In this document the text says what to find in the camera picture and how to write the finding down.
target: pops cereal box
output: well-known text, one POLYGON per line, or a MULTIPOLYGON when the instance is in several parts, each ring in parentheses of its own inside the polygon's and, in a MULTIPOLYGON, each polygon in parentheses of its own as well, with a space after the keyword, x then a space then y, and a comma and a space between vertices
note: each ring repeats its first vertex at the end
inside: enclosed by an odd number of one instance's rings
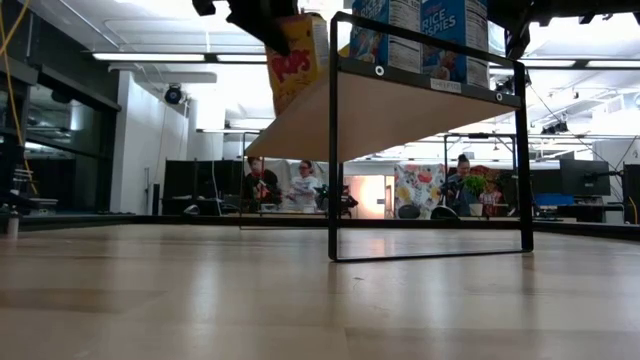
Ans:
MULTIPOLYGON (((422 0, 422 32, 489 51, 487 0, 422 0)), ((424 45, 422 73, 432 78, 489 86, 487 62, 424 45)))
MULTIPOLYGON (((354 0, 353 15, 420 32, 420 0, 354 0)), ((349 57, 420 73, 419 43, 373 30, 351 30, 349 57)))
POLYGON ((327 23, 316 14, 278 19, 289 40, 291 54, 282 56, 267 48, 267 67, 276 116, 282 114, 296 96, 316 81, 329 64, 327 23))

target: wooden floor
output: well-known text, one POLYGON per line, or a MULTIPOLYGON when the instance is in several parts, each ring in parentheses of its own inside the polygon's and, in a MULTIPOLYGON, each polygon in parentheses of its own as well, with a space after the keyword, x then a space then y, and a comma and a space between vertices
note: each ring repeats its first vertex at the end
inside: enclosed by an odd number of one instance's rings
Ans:
MULTIPOLYGON (((341 252, 516 248, 343 230, 341 252)), ((0 359, 640 359, 640 245, 333 264, 321 230, 121 226, 0 243, 0 359)))

